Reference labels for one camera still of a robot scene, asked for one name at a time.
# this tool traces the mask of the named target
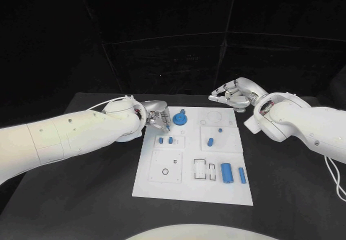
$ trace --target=white cable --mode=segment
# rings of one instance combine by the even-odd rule
[[[334,170],[336,170],[337,179],[336,179],[336,176],[334,176],[334,174],[333,174],[333,172],[331,172],[330,165],[328,165],[328,160],[327,160],[327,159],[330,160],[330,162],[331,162],[331,164],[333,164],[333,167],[334,167]],[[326,161],[326,166],[327,166],[327,169],[328,169],[330,174],[331,174],[331,177],[333,177],[333,181],[334,181],[334,183],[336,183],[336,193],[337,193],[337,196],[339,196],[339,198],[346,202],[346,199],[340,196],[340,193],[339,193],[339,190],[340,190],[341,193],[346,195],[346,192],[344,192],[344,190],[343,190],[343,188],[341,188],[341,186],[340,186],[340,172],[339,172],[337,166],[336,166],[334,161],[331,160],[330,157],[326,157],[326,156],[324,156],[324,161]]]
[[[112,102],[112,101],[115,101],[115,100],[124,99],[124,98],[125,98],[125,97],[122,96],[122,97],[114,98],[114,99],[111,99],[111,100],[108,100],[108,101],[104,101],[104,102],[101,102],[98,105],[95,105],[95,106],[92,106],[91,108],[88,108],[86,110],[91,110],[92,108],[98,107],[99,105],[106,104],[106,103],[109,103],[109,102]]]

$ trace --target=dark background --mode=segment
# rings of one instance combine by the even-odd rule
[[[0,127],[76,92],[207,95],[238,77],[346,109],[344,23],[341,0],[1,1]]]

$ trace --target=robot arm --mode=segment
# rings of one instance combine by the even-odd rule
[[[92,152],[114,142],[140,137],[145,125],[168,131],[164,101],[108,101],[102,112],[73,112],[43,121],[0,129],[0,184],[17,174]]]
[[[246,104],[240,107],[238,99]],[[212,101],[235,107],[243,112],[253,105],[253,115],[245,126],[253,134],[261,130],[277,142],[290,136],[300,138],[310,150],[346,163],[346,111],[328,107],[311,107],[290,93],[271,93],[246,78],[240,77],[219,87],[209,96]]]

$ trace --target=white board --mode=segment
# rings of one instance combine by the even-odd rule
[[[252,206],[233,109],[170,106],[170,116],[181,109],[187,116],[183,126],[171,123],[168,133],[145,128],[131,195]],[[213,138],[212,146],[207,146],[209,138]],[[223,183],[222,163],[230,164],[233,183]],[[246,184],[240,183],[239,168]]]

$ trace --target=black table surface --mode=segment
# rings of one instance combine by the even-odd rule
[[[78,93],[66,113],[119,94]],[[168,106],[228,107],[206,96],[134,95]],[[142,137],[30,170],[0,215],[0,239],[122,240],[176,224],[240,228],[279,240],[344,239],[346,202],[324,158],[295,137],[272,141],[236,113],[253,206],[132,197]],[[346,179],[346,164],[339,166]]]

